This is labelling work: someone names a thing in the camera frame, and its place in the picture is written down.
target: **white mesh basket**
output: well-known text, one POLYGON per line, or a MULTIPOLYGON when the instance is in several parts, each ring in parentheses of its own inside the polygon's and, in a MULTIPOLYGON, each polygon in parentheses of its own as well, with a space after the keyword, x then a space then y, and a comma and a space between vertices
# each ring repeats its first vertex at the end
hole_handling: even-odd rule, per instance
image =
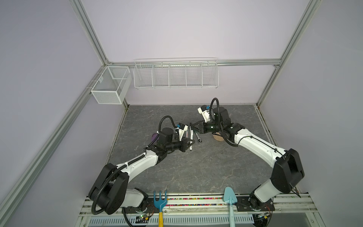
POLYGON ((122 104, 131 80, 127 66, 107 66, 91 92, 99 104, 122 104))
POLYGON ((135 60, 134 83, 137 89, 216 88, 219 84, 217 59, 144 62, 135 60))

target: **cable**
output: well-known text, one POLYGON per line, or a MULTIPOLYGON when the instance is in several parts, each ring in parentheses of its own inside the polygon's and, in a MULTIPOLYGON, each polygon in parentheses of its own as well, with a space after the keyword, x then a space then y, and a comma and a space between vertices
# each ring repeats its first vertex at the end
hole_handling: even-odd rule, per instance
POLYGON ((212 133, 212 135, 217 135, 217 136, 223 137, 222 135, 217 134, 217 133, 212 133))
POLYGON ((271 218, 272 218, 272 211, 270 212, 271 213, 271 215, 270 215, 270 220, 268 221, 268 223, 267 223, 267 225, 265 226, 265 227, 267 227, 268 225, 269 225, 269 223, 270 223, 270 221, 271 221, 271 218))
POLYGON ((148 219, 150 219, 150 218, 151 218, 151 216, 154 214, 155 206, 154 206, 154 205, 149 204, 149 205, 147 205, 146 207, 148 207, 148 206, 152 206, 152 214, 151 214, 150 216, 147 216, 147 218, 148 218, 148 219))
POLYGON ((127 216, 126 216, 126 211, 125 211, 125 208, 124 208, 124 207, 122 208, 122 213, 123 213, 123 217, 125 218, 126 223, 127 223, 130 227, 134 227, 134 226, 130 223, 129 219, 127 218, 127 216))
POLYGON ((228 145, 231 145, 232 147, 238 147, 238 145, 237 145, 237 144, 229 142, 226 138, 224 138, 224 137, 223 137, 223 139, 224 139, 224 141, 225 141, 226 143, 228 143, 228 145))
POLYGON ((169 115, 166 115, 166 116, 163 116, 163 118, 160 120, 159 122, 159 133, 161 132, 161 124, 163 123, 163 121, 166 119, 166 118, 169 118, 171 120, 171 123, 173 124, 173 129, 175 130, 176 129, 176 124, 174 124, 174 121, 173 121, 173 118, 171 118, 169 115))
POLYGON ((212 119, 212 121, 215 121, 213 115, 212 115, 212 106, 214 101, 217 101, 217 110, 218 110, 218 117, 219 117, 219 101, 218 98, 214 98, 211 102, 211 105, 209 106, 209 117, 212 119))
POLYGON ((126 165, 123 165, 121 166, 120 168, 116 169, 113 173, 111 173, 111 175, 109 177, 107 177, 104 182, 102 183, 101 187, 98 189, 98 193, 96 195, 96 197, 93 199, 93 203, 92 203, 92 207, 91 207, 91 212, 93 215, 97 215, 97 214, 100 214, 104 211, 104 209, 99 209, 99 210, 96 210, 96 206, 97 206, 97 202, 98 202, 98 199, 100 198, 101 196, 101 193, 103 192, 103 190, 105 189, 105 187, 109 184, 110 181, 113 181, 116 177, 116 175, 121 172, 122 169, 126 168, 127 166, 139 161, 140 159, 142 159, 143 157, 145 157, 145 155, 141 155, 140 157, 134 159, 134 160, 131 160, 130 162, 128 162, 128 164, 126 165))
POLYGON ((151 143, 149 143, 146 147, 143 148, 143 151, 146 152, 146 149, 148 149, 151 145, 153 145, 158 138, 159 138, 159 134, 157 134, 157 136, 151 143))
POLYGON ((266 203, 265 203, 265 205, 266 205, 266 208, 269 210, 269 213, 271 215, 271 210, 270 210, 269 206, 266 203))
POLYGON ((291 186, 291 191, 293 193, 295 193, 297 196, 299 196, 299 198, 301 198, 299 191, 295 187, 293 187, 291 184, 290 184, 290 186, 291 186))
POLYGON ((238 144, 240 144, 241 140, 242 140, 243 138, 246 138, 246 137, 251 137, 251 138, 252 138, 252 136, 251 136, 251 135, 244 136, 244 137, 242 137, 242 138, 240 139, 240 141, 238 141, 237 145, 238 145, 238 144))
POLYGON ((266 144, 266 143, 262 142, 261 140, 259 140, 259 139, 255 138, 255 137, 253 137, 253 136, 251 136, 251 138, 256 139, 257 141, 260 141, 260 142, 261 142, 261 143, 263 143, 264 145, 266 145, 266 146, 270 147, 272 150, 274 150, 275 152, 279 153, 283 159, 285 159, 284 155, 283 155, 283 154, 281 154, 281 152, 279 152, 279 151, 277 150, 277 148, 273 148, 273 147, 269 146, 268 144, 266 144))

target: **yellow handle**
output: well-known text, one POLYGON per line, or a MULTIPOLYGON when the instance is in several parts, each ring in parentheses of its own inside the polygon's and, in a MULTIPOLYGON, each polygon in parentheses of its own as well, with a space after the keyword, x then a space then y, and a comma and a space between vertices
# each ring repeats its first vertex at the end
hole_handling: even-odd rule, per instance
POLYGON ((159 213, 159 227, 164 227, 163 223, 163 212, 159 213))

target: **light purple wall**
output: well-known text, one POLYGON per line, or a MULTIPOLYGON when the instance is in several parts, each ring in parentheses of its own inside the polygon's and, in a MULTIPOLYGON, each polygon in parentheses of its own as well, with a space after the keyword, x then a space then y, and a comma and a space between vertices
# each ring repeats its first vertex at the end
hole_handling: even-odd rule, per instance
POLYGON ((363 1, 324 0, 262 103, 325 224, 362 226, 363 1))
POLYGON ((191 105, 217 97, 221 104, 257 103, 273 70, 272 65, 221 66, 217 88, 138 90, 132 82, 126 100, 132 105, 191 105))
POLYGON ((82 0, 112 62, 280 58, 309 0, 82 0))
POLYGON ((91 97, 7 226, 73 227, 122 114, 123 105, 102 105, 91 97))
POLYGON ((0 202, 100 68, 66 0, 0 3, 0 202))

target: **aluminum frame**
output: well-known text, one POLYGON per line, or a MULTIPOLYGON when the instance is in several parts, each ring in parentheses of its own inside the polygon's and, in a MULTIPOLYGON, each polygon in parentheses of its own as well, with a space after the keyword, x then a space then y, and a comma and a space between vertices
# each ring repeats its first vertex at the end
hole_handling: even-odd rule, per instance
POLYGON ((127 111, 129 110, 129 105, 125 106, 125 111, 123 112, 123 115, 122 115, 122 118, 121 118, 121 121, 120 121, 120 124, 118 126, 118 130, 114 136, 114 139, 112 140, 112 146, 111 146, 111 149, 110 149, 110 152, 109 152, 109 155, 107 156, 107 159, 106 159, 106 162, 105 162, 105 165, 107 165, 109 162, 110 162, 110 159, 111 159, 111 156, 112 156, 112 153, 115 149, 115 146, 116 146, 116 142, 117 142, 117 139, 118 139, 118 136, 120 134, 120 131, 121 131, 121 128, 122 128, 122 124, 123 122, 125 121, 125 118, 126 118, 126 114, 127 114, 127 111))
MULTIPOLYGON (((80 2, 80 0, 69 0, 87 37, 89 38, 100 62, 102 65, 119 65, 119 66, 129 66, 130 68, 134 67, 134 62, 116 62, 112 63, 109 62, 101 44, 95 34, 95 31, 90 23, 90 20, 87 17, 85 9, 80 2)), ((291 37, 284 53, 282 54, 280 59, 242 59, 242 60, 219 60, 218 66, 237 66, 237 65, 275 65, 275 70, 271 75, 268 83, 266 84, 258 102, 257 106, 260 106, 265 99, 268 91, 272 87, 274 81, 278 77, 283 65, 288 60, 292 50, 296 46, 299 38, 301 37, 302 33, 308 26, 309 21, 311 20, 312 16, 316 12, 317 8, 319 7, 321 0, 310 0, 305 12, 300 19, 300 22, 295 29, 293 36, 291 37)), ((86 105, 88 99, 91 95, 91 88, 96 82, 96 80, 100 76, 100 71, 95 75, 95 77, 91 80, 89 85, 86 89, 82 92, 80 97, 77 99, 75 104, 72 108, 68 111, 66 116, 63 118, 61 123, 57 126, 51 137, 47 140, 45 145, 39 151, 37 156, 31 162, 27 170, 12 188, 10 193, 7 195, 5 200, 0 204, 0 227, 6 225, 6 223, 10 220, 12 214, 15 212, 23 198, 26 196, 27 192, 34 184, 35 180, 55 152, 56 148, 64 138, 65 134, 68 132, 69 128, 72 126, 73 122, 82 111, 83 107, 86 105)), ((124 100, 123 102, 125 106, 125 111, 127 110, 128 104, 127 101, 124 100)), ((83 220, 77 221, 77 223, 84 223, 83 220)))
POLYGON ((35 156, 26 171, 0 205, 0 227, 5 226, 10 220, 11 216, 33 186, 35 180, 38 178, 49 159, 52 157, 58 145, 73 125, 73 122, 86 105, 88 99, 91 97, 91 89, 102 74, 104 68, 105 67, 101 67, 98 70, 88 86, 83 90, 81 96, 73 104, 61 123, 57 126, 50 138, 35 156))
POLYGON ((322 0, 310 0, 309 4, 307 5, 304 14, 302 15, 297 28, 295 29, 287 47, 285 48, 282 56, 280 58, 281 62, 279 65, 275 65, 275 69, 268 80, 265 88, 263 89, 261 96, 257 101, 257 106, 261 106, 262 102, 265 100, 268 92, 270 91, 271 87, 273 86, 275 80, 277 79, 278 75, 281 72, 281 69, 288 61, 291 53, 293 52, 295 46, 297 45, 300 37, 304 33, 305 29, 309 25, 311 18, 313 17, 314 13, 317 11, 318 7, 320 6, 322 0))
MULTIPOLYGON (((148 61, 148 64, 180 64, 189 63, 189 61, 148 61)), ((267 59, 236 59, 236 60, 218 60, 218 66, 240 66, 240 65, 279 65, 281 60, 279 58, 267 59)), ((110 62, 108 66, 128 66, 129 68, 135 67, 135 62, 110 62)))
MULTIPOLYGON (((221 193, 167 193, 168 198, 203 198, 203 197, 223 197, 221 193)), ((318 213, 318 210, 312 201, 310 195, 300 194, 301 198, 297 197, 295 194, 280 194, 274 198, 274 213, 306 213, 308 219, 311 221, 311 226, 313 227, 325 227, 318 213)), ((223 199, 188 199, 188 200, 168 200, 168 204, 181 205, 181 204, 213 204, 212 206, 168 206, 163 209, 164 215, 221 215, 229 214, 229 205, 223 201, 223 199)), ((92 217, 96 216, 91 213, 92 201, 86 198, 81 212, 79 214, 78 220, 75 227, 88 226, 92 217)), ((235 214, 260 214, 261 211, 247 211, 247 212, 237 212, 235 214)), ((107 216, 123 216, 122 209, 119 208, 115 213, 107 216)))

